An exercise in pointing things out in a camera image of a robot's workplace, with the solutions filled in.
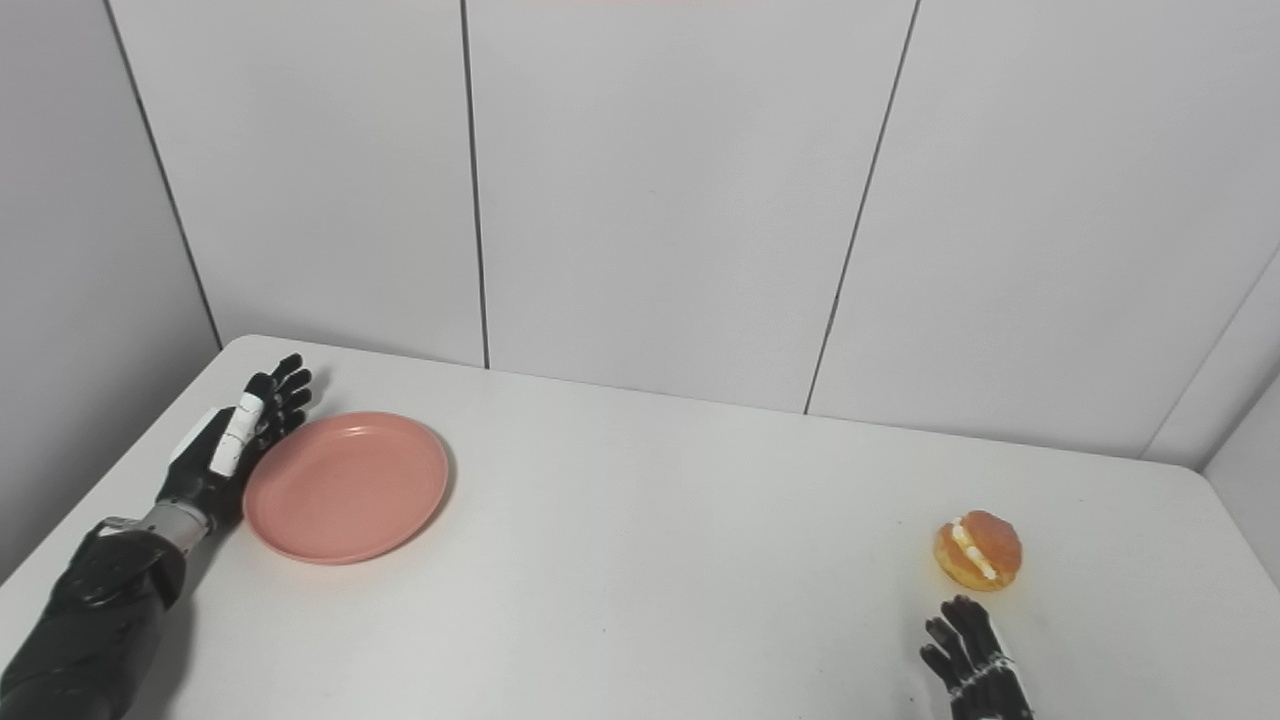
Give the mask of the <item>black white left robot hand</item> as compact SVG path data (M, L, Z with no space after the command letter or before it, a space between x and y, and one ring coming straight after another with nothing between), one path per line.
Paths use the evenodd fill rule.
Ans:
M196 512L207 532L237 523L253 469L306 421L312 378L300 354L251 377L236 405L197 424L170 461L156 503Z

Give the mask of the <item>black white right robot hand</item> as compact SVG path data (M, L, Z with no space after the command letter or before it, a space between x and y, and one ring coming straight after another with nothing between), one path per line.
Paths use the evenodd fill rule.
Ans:
M925 621L925 632L931 643L919 655L943 683L952 719L1036 716L984 606L957 594L940 605L940 616Z

